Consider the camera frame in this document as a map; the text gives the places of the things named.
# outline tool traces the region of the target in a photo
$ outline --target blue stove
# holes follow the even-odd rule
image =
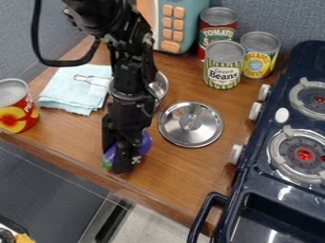
[[[325,242],[325,42],[296,46],[258,98],[249,116],[256,130],[232,150],[232,195],[208,195],[188,242],[216,205],[224,211],[212,243]]]

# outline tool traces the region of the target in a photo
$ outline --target yellow can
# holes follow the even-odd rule
[[[277,62],[281,43],[273,34],[254,31],[241,37],[246,50],[242,74],[251,79],[263,79],[271,74]]]

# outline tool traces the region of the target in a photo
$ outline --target stove knob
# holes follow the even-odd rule
[[[235,144],[231,149],[229,162],[237,165],[237,163],[239,162],[239,157],[241,155],[242,149],[243,146]]]
[[[283,124],[285,122],[287,122],[290,118],[290,112],[287,108],[280,108],[275,116],[276,122],[279,124]]]
[[[269,96],[271,86],[268,84],[263,84],[260,88],[259,94],[258,94],[258,100],[265,102],[267,97]]]
[[[253,103],[251,108],[251,112],[249,113],[249,119],[252,121],[256,121],[258,119],[258,115],[260,113],[260,109],[262,107],[261,103]]]

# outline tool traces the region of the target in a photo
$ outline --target tin can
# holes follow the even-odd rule
[[[20,133],[38,121],[38,110],[28,85],[18,79],[0,81],[0,130]]]
[[[218,41],[206,49],[204,82],[216,89],[237,86],[243,66],[245,49],[233,41]]]
[[[273,34],[254,31],[243,35],[240,43],[246,50],[243,75],[263,79],[271,74],[277,62],[281,43]]]
[[[205,50],[213,42],[234,40],[238,28],[236,13],[228,8],[210,8],[201,13],[199,58],[204,62]]]

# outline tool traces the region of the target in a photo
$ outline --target red can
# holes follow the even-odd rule
[[[24,81],[0,81],[0,131],[24,132],[38,121],[38,117],[37,107]]]
[[[204,62],[205,50],[211,43],[234,40],[238,29],[236,13],[228,8],[215,7],[201,13],[199,58]]]

